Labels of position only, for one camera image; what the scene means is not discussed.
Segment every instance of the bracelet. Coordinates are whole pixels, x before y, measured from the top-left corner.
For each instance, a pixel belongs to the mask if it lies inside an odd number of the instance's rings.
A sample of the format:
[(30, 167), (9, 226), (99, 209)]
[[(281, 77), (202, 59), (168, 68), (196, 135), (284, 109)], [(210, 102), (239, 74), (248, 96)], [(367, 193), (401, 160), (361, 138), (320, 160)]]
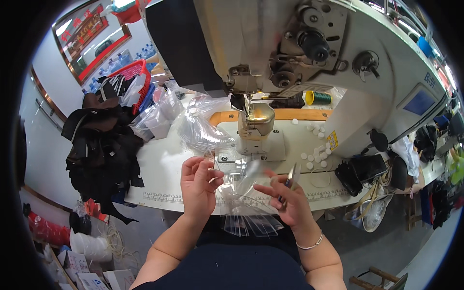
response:
[(300, 246), (298, 243), (296, 243), (296, 246), (302, 250), (309, 250), (309, 249), (312, 249), (314, 248), (315, 246), (317, 246), (318, 244), (320, 244), (322, 241), (322, 230), (321, 230), (321, 237), (319, 238), (319, 240), (316, 242), (316, 244), (314, 246), (311, 246), (311, 247), (307, 247), (307, 248), (304, 248), (302, 246)]

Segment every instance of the gray floor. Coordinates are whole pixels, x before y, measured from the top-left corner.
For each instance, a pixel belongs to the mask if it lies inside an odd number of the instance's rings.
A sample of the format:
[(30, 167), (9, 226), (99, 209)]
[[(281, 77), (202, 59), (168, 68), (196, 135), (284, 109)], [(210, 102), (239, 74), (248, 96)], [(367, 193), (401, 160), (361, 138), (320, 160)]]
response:
[[(432, 230), (422, 227), (420, 222), (411, 231), (406, 231), (405, 198), (394, 196), (387, 207), (382, 223), (373, 233), (364, 232), (340, 219), (325, 221), (322, 216), (317, 221), (340, 254), (343, 279), (348, 290), (361, 289), (350, 284), (348, 279), (367, 271), (369, 266), (396, 275), (408, 265), (430, 237)], [(176, 221), (180, 213), (143, 206), (136, 208), (116, 204), (115, 206), (123, 215), (139, 221), (126, 226), (120, 220), (110, 218), (110, 225), (114, 225), (122, 233), (126, 250), (136, 251), (135, 256), (140, 267), (145, 262), (152, 242)], [(93, 225), (94, 235), (98, 236), (98, 229), (102, 231), (104, 228), (103, 223), (94, 219)], [(115, 259), (114, 264), (116, 270), (130, 268), (137, 273), (137, 263), (132, 257)], [(380, 284), (380, 278), (371, 273), (364, 275), (363, 279), (372, 284)]]

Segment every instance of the red basket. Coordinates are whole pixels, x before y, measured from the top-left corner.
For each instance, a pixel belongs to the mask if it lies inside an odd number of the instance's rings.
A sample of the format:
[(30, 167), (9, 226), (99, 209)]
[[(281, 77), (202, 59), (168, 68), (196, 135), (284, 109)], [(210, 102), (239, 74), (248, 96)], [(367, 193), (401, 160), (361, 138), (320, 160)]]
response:
[(143, 85), (143, 88), (139, 91), (140, 93), (139, 101), (137, 102), (137, 104), (132, 106), (132, 114), (135, 115), (140, 105), (142, 104), (143, 99), (148, 93), (148, 87), (150, 86), (151, 75), (150, 75), (150, 72), (147, 70), (147, 67), (145, 66), (145, 60), (144, 59), (136, 60), (135, 62), (128, 64), (127, 66), (120, 68), (117, 71), (111, 73), (110, 75), (108, 75), (108, 77), (114, 77), (117, 74), (123, 75), (126, 79), (131, 79), (135, 75), (139, 75), (139, 76), (141, 76), (142, 74), (146, 75), (145, 84)]

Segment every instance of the mirror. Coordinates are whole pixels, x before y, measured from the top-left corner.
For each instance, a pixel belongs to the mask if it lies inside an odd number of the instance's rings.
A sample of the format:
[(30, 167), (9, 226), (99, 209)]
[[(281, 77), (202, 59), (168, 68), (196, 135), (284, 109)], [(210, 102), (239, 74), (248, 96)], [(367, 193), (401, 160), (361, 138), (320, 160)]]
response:
[(79, 85), (118, 47), (131, 38), (129, 28), (113, 14), (100, 17), (111, 0), (92, 0), (52, 26), (64, 62)]

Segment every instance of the mirror frame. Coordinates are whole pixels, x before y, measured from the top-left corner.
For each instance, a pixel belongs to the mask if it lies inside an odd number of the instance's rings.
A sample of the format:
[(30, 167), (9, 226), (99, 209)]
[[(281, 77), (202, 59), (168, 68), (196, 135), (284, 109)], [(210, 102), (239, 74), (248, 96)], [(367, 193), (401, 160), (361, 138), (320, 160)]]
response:
[(63, 60), (64, 60), (64, 63), (66, 63), (66, 66), (68, 67), (69, 71), (71, 72), (71, 74), (73, 75), (73, 77), (76, 79), (77, 83), (80, 85), (80, 86), (83, 86), (85, 81), (93, 74), (93, 72), (97, 69), (97, 67), (99, 67), (111, 54), (113, 54), (119, 47), (121, 47), (124, 43), (126, 43), (129, 39), (132, 38), (132, 34), (130, 34), (130, 31), (129, 31), (129, 28), (127, 26), (127, 24), (125, 23), (121, 23), (121, 21), (119, 21), (119, 24), (121, 25), (121, 28), (122, 28), (122, 32), (124, 33), (124, 36), (122, 36), (121, 38), (119, 38), (115, 43), (113, 43), (112, 45), (110, 45), (108, 48), (110, 48), (109, 51), (106, 52), (106, 54), (103, 55), (103, 53), (101, 53), (100, 55), (98, 55), (97, 58), (101, 58), (92, 65), (92, 67), (86, 72), (85, 76), (82, 78), (82, 80), (79, 78), (79, 75), (76, 73), (76, 71), (74, 70), (74, 68), (72, 67), (71, 65), (71, 62), (68, 60), (67, 56), (65, 55), (64, 51), (63, 51), (63, 48), (61, 47), (61, 44), (60, 44), (60, 41), (59, 41), (59, 38), (58, 36), (56, 35), (56, 24), (59, 23), (60, 21), (63, 21), (64, 19), (68, 18), (71, 14), (73, 14), (76, 10), (80, 10), (86, 6), (88, 6), (89, 4), (92, 4), (94, 2), (97, 2), (99, 0), (90, 0), (90, 1), (87, 1), (81, 5), (79, 5), (78, 7), (72, 9), (71, 11), (69, 11), (68, 13), (66, 13), (65, 15), (63, 15), (62, 17), (60, 17), (58, 20), (55, 21), (55, 23), (53, 23), (52, 25), (52, 33), (53, 33), (53, 37), (55, 38), (55, 42), (58, 46), (58, 49), (59, 49), (59, 52), (61, 54), (61, 56), (63, 57)]

